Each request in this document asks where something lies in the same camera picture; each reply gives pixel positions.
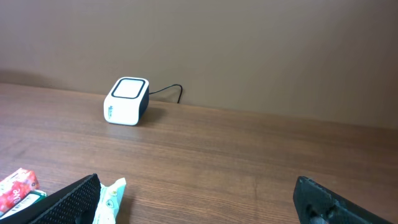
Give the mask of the green white gum box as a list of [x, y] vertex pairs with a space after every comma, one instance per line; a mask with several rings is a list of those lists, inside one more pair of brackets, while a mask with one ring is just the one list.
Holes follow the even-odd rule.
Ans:
[[16, 203], [10, 210], [3, 214], [1, 219], [10, 217], [38, 201], [43, 200], [45, 197], [47, 197], [47, 194], [41, 190], [30, 191], [20, 202]]

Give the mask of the light blue wet wipes pack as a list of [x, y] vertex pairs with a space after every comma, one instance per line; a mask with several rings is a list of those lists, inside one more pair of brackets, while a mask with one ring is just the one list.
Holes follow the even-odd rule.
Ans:
[[101, 191], [93, 224], [115, 224], [126, 187], [125, 178], [110, 186], [101, 184]]

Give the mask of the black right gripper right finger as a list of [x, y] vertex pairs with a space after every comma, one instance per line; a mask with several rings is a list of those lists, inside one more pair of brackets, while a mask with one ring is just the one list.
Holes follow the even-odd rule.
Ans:
[[306, 176], [297, 178], [293, 201], [301, 224], [391, 224]]

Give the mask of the orange red small box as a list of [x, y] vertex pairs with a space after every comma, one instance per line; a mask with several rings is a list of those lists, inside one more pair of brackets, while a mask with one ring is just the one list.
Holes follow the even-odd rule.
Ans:
[[36, 174], [32, 170], [19, 168], [7, 176], [1, 181], [1, 215], [39, 187]]

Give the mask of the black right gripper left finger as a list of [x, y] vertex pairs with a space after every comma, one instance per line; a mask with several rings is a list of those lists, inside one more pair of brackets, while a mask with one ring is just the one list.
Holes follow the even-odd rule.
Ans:
[[96, 174], [66, 186], [1, 220], [1, 224], [92, 224], [100, 200]]

